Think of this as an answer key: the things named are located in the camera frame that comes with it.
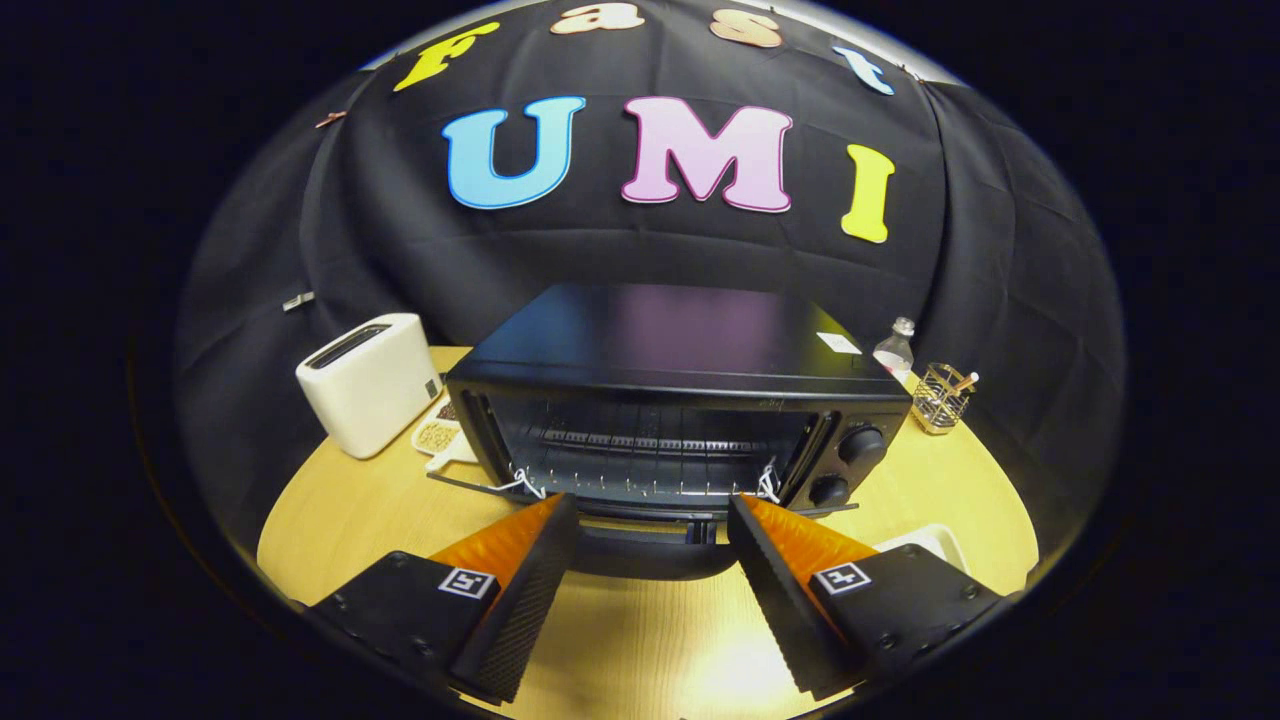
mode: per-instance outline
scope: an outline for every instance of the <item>mesh basket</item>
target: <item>mesh basket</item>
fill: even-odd
[[[950,433],[960,423],[973,387],[960,391],[955,387],[965,379],[951,365],[929,363],[920,383],[915,386],[911,401],[911,415],[919,420],[924,432],[941,436]]]

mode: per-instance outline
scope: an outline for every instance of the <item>black cloth backdrop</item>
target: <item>black cloth backdrop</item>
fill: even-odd
[[[636,0],[645,24],[557,36],[581,3],[497,15],[449,68],[401,92],[404,53],[353,73],[302,109],[220,205],[193,263],[177,328],[177,414],[187,454],[229,537],[256,552],[280,491],[324,430],[296,365],[379,314],[422,316],[429,341],[474,345],[558,282],[648,282],[788,292],[864,341],[918,319],[916,368],[983,374],[973,425],[1023,493],[1042,555],[1083,520],[1111,465],[1123,397],[1120,307],[1096,231],[1041,151],[968,88],[918,83],[863,51],[884,97],[833,46],[776,17],[777,49],[721,40],[718,5]],[[572,164],[548,196],[483,211],[449,195],[442,128],[500,108],[494,167],[535,158],[524,108],[576,95]],[[795,120],[783,172],[792,208],[763,214],[698,202],[636,205],[631,97],[689,101],[716,133],[744,105]],[[349,114],[324,129],[328,113]],[[882,245],[849,237],[846,146],[896,165]],[[682,184],[678,170],[672,179]],[[302,292],[315,300],[284,313]]]

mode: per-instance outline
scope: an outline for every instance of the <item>wooden table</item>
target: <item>wooden table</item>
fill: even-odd
[[[467,350],[431,354],[443,372]],[[325,439],[298,469],[266,520],[257,555],[287,596],[312,605],[393,550],[428,556],[512,512],[506,500],[426,478],[428,457],[410,443],[416,427],[369,460]],[[453,462],[443,473],[492,486],[476,465]],[[963,425],[931,437],[908,418],[852,501],[861,507],[820,523],[868,544],[945,524],[970,574],[1002,594],[1023,589],[1038,561],[1021,500]],[[694,582],[570,571],[516,702],[498,711],[557,720],[777,719],[838,697],[815,703],[796,691],[739,565]]]

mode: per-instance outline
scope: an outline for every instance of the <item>white plate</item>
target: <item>white plate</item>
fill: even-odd
[[[960,552],[960,543],[956,542],[956,537],[951,533],[951,528],[937,523],[925,525],[919,530],[906,533],[905,536],[896,537],[891,541],[884,541],[874,547],[876,550],[884,552],[908,543],[915,543],[951,564],[961,573],[966,575],[969,574],[969,564],[964,561],[964,553]]]
[[[411,434],[408,438],[410,442],[413,445],[413,450],[421,452],[422,455],[431,456],[431,460],[429,460],[426,464],[428,473],[435,473],[436,470],[444,468],[449,462],[479,461],[476,460],[475,452],[471,450],[471,443],[467,442],[466,433],[462,432],[462,425],[457,420],[439,419],[440,410],[444,410],[444,407],[449,402],[452,402],[452,398],[449,397],[448,391],[442,392],[440,397],[438,397],[435,404],[431,405],[431,409],[426,411],[426,416],[422,418],[422,421],[419,423],[416,428],[413,428],[413,434]],[[438,425],[444,425],[447,428],[454,428],[458,430],[458,433],[453,436],[453,439],[449,441],[448,447],[445,447],[442,452],[431,452],[430,450],[426,450],[425,447],[417,445],[417,436],[422,434],[422,429],[433,423]]]

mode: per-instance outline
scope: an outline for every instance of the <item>pink letter m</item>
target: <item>pink letter m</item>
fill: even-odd
[[[786,213],[791,197],[782,191],[782,136],[791,118],[768,108],[741,108],[712,137],[687,102],[677,97],[636,97],[627,113],[640,123],[636,174],[622,186],[632,202],[669,202],[680,188],[667,177],[667,158],[699,202],[716,192],[721,178],[736,163],[733,184],[724,201],[758,213]]]

